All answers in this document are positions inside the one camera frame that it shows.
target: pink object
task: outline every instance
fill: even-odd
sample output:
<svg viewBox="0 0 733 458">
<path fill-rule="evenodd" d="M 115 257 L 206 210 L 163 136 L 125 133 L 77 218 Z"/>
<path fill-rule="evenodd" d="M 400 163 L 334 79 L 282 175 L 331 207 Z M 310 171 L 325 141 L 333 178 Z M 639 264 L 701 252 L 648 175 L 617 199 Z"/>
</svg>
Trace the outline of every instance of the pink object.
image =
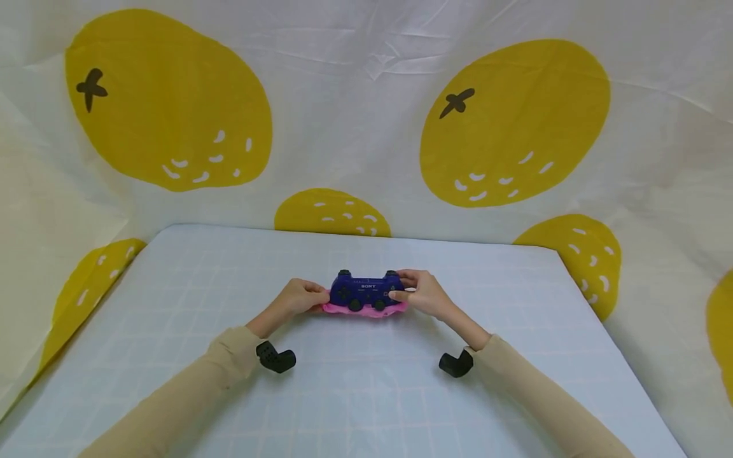
<svg viewBox="0 0 733 458">
<path fill-rule="evenodd" d="M 393 306 L 387 306 L 384 310 L 378 311 L 372 308 L 372 304 L 364 304 L 364 307 L 360 311 L 351 311 L 348 307 L 336 306 L 332 303 L 323 304 L 323 311 L 327 314 L 346 314 L 346 315 L 361 315 L 362 317 L 369 318 L 384 318 L 389 315 L 404 312 L 407 310 L 408 304 L 406 302 L 400 302 Z"/>
</svg>

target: controller button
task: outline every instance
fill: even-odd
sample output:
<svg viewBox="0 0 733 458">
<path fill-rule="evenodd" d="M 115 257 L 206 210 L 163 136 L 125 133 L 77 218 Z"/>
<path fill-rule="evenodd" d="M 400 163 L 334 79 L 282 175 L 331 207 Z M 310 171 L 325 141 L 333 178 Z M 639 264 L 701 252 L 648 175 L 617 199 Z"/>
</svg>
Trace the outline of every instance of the controller button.
<svg viewBox="0 0 733 458">
<path fill-rule="evenodd" d="M 361 305 L 361 302 L 359 302 L 359 299 L 354 299 L 351 302 L 349 302 L 349 310 L 351 311 L 360 311 L 364 306 Z"/>
</svg>

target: white backdrop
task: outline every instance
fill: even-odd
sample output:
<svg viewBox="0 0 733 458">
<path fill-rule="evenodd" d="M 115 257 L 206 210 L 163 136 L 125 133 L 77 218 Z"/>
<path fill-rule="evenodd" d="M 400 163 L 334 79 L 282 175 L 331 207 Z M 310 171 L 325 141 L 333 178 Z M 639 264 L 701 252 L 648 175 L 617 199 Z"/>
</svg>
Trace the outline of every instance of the white backdrop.
<svg viewBox="0 0 733 458">
<path fill-rule="evenodd" d="M 728 3 L 4 2 L 0 411 L 190 221 L 557 249 L 685 450 L 732 449 Z"/>
</svg>

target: black wearable sensor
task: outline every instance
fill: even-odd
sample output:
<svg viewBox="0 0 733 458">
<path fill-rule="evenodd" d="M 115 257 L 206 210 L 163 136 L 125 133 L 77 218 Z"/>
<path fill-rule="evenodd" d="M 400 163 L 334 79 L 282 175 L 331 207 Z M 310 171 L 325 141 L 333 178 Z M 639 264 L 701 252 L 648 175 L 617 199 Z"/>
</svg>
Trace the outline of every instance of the black wearable sensor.
<svg viewBox="0 0 733 458">
<path fill-rule="evenodd" d="M 465 350 L 463 350 L 458 358 L 444 353 L 441 361 L 438 363 L 443 372 L 451 377 L 463 377 L 474 367 L 474 358 Z"/>
<path fill-rule="evenodd" d="M 277 353 L 275 347 L 268 340 L 257 345 L 256 351 L 262 367 L 278 374 L 282 374 L 295 365 L 295 353 L 292 350 Z"/>
</svg>

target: yellow fruit print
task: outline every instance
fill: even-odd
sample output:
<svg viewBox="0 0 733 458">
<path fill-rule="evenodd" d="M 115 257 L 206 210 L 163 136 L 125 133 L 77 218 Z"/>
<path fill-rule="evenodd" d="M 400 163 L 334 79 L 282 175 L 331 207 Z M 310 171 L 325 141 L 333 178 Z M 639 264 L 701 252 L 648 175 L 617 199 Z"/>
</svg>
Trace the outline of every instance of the yellow fruit print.
<svg viewBox="0 0 733 458">
<path fill-rule="evenodd" d="M 438 96 L 422 131 L 422 177 L 458 207 L 536 196 L 581 162 L 610 102 L 603 67 L 573 42 L 500 49 L 461 70 Z"/>
<path fill-rule="evenodd" d="M 390 237 L 387 220 L 371 205 L 350 194 L 315 188 L 286 199 L 275 213 L 279 231 Z"/>
<path fill-rule="evenodd" d="M 43 347 L 39 371 L 71 339 L 107 290 L 144 247 L 145 242 L 135 238 L 119 240 L 90 251 L 76 265 L 56 298 L 51 331 Z"/>
<path fill-rule="evenodd" d="M 169 191 L 241 185 L 270 157 L 270 106 L 226 46 L 165 15 L 121 10 L 66 50 L 76 117 L 118 172 Z"/>
<path fill-rule="evenodd" d="M 532 226 L 514 243 L 557 251 L 598 319 L 611 315 L 619 295 L 621 246 L 605 224 L 585 215 L 558 216 Z"/>
<path fill-rule="evenodd" d="M 707 338 L 733 405 L 733 270 L 720 280 L 707 300 Z"/>
</svg>

